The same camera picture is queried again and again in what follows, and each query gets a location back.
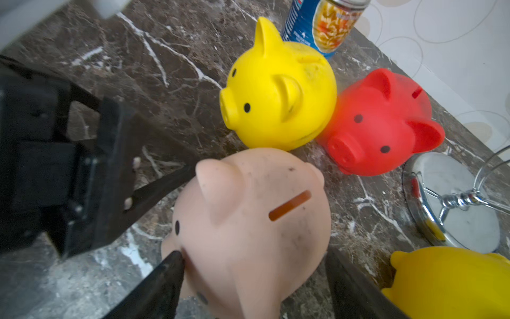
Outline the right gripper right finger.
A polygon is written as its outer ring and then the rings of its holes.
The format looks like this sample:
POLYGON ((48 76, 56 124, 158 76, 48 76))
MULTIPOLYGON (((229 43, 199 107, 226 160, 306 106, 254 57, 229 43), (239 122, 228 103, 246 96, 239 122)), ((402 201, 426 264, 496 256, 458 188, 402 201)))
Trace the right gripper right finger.
POLYGON ((406 318, 349 258, 334 247, 325 256, 325 270, 336 318, 406 318))

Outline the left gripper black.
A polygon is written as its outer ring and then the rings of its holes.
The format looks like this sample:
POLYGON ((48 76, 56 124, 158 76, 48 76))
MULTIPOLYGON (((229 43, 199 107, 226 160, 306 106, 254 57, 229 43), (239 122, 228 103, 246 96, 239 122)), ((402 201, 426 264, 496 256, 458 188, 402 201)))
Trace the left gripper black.
POLYGON ((41 233, 62 257, 109 245, 194 177, 198 161, 129 106, 1 57, 1 252, 41 233), (172 171, 136 189, 144 154, 172 171))

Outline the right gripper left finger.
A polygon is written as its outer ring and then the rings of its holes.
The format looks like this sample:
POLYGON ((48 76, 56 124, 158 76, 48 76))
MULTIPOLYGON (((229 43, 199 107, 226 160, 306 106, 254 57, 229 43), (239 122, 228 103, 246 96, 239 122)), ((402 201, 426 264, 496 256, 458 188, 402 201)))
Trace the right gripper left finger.
POLYGON ((104 319, 174 318, 184 274, 183 255, 173 251, 104 319))

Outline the yellow piggy bank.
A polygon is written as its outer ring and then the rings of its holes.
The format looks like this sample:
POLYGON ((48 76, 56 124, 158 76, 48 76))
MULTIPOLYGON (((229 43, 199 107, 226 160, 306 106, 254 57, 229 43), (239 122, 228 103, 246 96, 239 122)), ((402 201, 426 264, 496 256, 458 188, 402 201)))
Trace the yellow piggy bank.
POLYGON ((327 59, 307 45, 283 41, 265 17, 258 18, 252 48, 232 65, 219 95, 226 127, 245 146, 284 151, 318 137, 336 101, 327 59))
POLYGON ((382 293, 409 318, 508 318, 509 260, 454 247, 395 251, 382 293))

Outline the pink piggy bank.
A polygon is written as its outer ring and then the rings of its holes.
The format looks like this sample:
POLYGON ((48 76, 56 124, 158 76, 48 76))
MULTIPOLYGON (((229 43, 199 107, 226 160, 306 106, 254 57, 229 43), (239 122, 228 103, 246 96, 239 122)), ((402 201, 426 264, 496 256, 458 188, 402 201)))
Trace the pink piggy bank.
POLYGON ((163 257, 183 255, 182 295, 216 318, 278 318, 328 249, 324 187, 316 166, 275 148, 198 162, 161 243, 163 257))

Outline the red piggy bank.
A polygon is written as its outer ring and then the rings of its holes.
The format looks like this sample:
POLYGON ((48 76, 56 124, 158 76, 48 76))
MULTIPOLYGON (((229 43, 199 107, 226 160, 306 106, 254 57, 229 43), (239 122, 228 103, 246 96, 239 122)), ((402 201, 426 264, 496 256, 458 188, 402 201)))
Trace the red piggy bank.
POLYGON ((444 139, 426 91, 409 77, 377 69, 339 94, 316 141, 344 174, 375 176, 444 139))

